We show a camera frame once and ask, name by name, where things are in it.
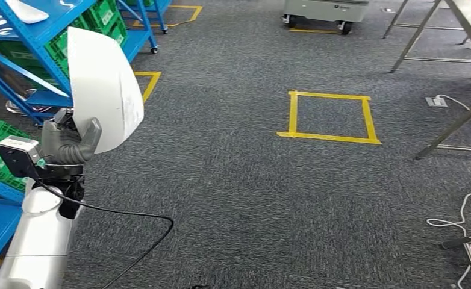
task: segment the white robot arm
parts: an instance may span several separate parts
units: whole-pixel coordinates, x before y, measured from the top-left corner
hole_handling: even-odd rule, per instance
[[[62,109],[45,122],[41,159],[37,142],[9,137],[0,142],[0,156],[14,176],[31,177],[56,193],[83,198],[83,164],[92,156],[102,129],[92,119],[85,137],[79,137],[72,110]],[[0,289],[59,289],[81,206],[50,194],[32,182],[23,201],[23,214],[0,268]]]
[[[125,212],[82,202],[83,164],[121,145],[143,120],[143,99],[119,44],[99,33],[69,27],[67,50],[74,108],[60,110],[42,132],[45,166],[36,141],[8,137],[0,156],[11,173],[29,177],[23,215],[0,268],[0,289],[59,289],[82,207],[155,217],[168,230],[103,288],[155,248],[173,228],[170,217]]]

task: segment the yellow tape square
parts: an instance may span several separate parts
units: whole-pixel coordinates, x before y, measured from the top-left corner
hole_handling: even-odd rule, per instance
[[[154,90],[154,87],[157,81],[159,80],[159,77],[161,76],[161,72],[138,71],[138,72],[134,72],[134,75],[151,77],[151,80],[149,81],[147,88],[145,88],[145,91],[142,93],[143,103],[145,103],[147,99],[149,98],[149,96],[151,95],[152,91]]]
[[[199,5],[170,5],[168,6],[169,8],[185,8],[185,9],[195,9],[193,14],[191,15],[190,19],[187,21],[182,21],[174,24],[166,24],[167,27],[175,27],[179,24],[187,23],[187,22],[193,22],[196,20],[198,17],[198,14],[200,14],[200,11],[202,11],[203,6]],[[140,21],[135,20],[133,22],[133,27],[143,27],[143,25],[140,23]],[[151,27],[160,27],[159,24],[152,24]]]
[[[320,29],[299,29],[299,28],[289,28],[291,32],[309,32],[309,33],[328,33],[328,34],[341,34],[340,30],[320,30]]]
[[[289,111],[289,131],[288,132],[277,132],[280,137],[293,137],[293,138],[313,138],[316,140],[334,140],[334,141],[346,141],[350,143],[370,143],[372,145],[381,145],[378,140],[372,115],[370,113],[368,96],[361,95],[338,95],[334,93],[316,93],[316,92],[298,92],[290,91],[290,111]],[[361,108],[363,117],[365,119],[365,127],[367,128],[367,138],[361,137],[343,137],[339,135],[326,135],[326,134],[304,134],[297,132],[298,127],[298,97],[299,96],[314,96],[317,98],[337,98],[337,99],[353,99],[361,101]]]

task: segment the white cable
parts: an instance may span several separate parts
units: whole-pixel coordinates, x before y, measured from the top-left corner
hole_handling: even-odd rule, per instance
[[[463,204],[461,206],[461,209],[459,210],[459,214],[461,216],[461,220],[459,222],[450,222],[450,221],[447,221],[447,220],[442,220],[442,219],[427,219],[427,224],[431,225],[431,226],[435,226],[435,227],[447,227],[447,226],[457,226],[459,228],[461,228],[463,230],[463,235],[465,237],[467,237],[467,232],[466,232],[466,229],[461,226],[461,224],[464,224],[466,222],[466,218],[464,217],[464,207],[466,207],[466,203],[468,201],[468,198],[471,196],[471,193],[470,194],[467,194],[465,197],[464,197],[464,200],[463,200]],[[442,224],[435,224],[433,223],[432,221],[435,221],[435,222],[439,222],[439,223],[442,223]],[[471,265],[468,265],[468,267],[466,268],[466,271],[464,271],[464,274],[459,278],[459,280],[457,280],[457,287],[459,289],[463,289],[463,287],[461,286],[461,282],[464,280],[464,278],[466,277],[466,275],[468,274],[468,272],[470,272],[470,269],[471,269]]]
[[[435,98],[437,98],[437,99],[439,99],[439,98],[448,98],[448,99],[450,99],[451,101],[460,104],[460,105],[461,105],[462,107],[464,107],[466,110],[468,110],[468,111],[470,110],[470,108],[469,108],[466,104],[464,104],[464,103],[458,101],[457,99],[451,98],[451,97],[448,96],[448,95],[437,95]]]

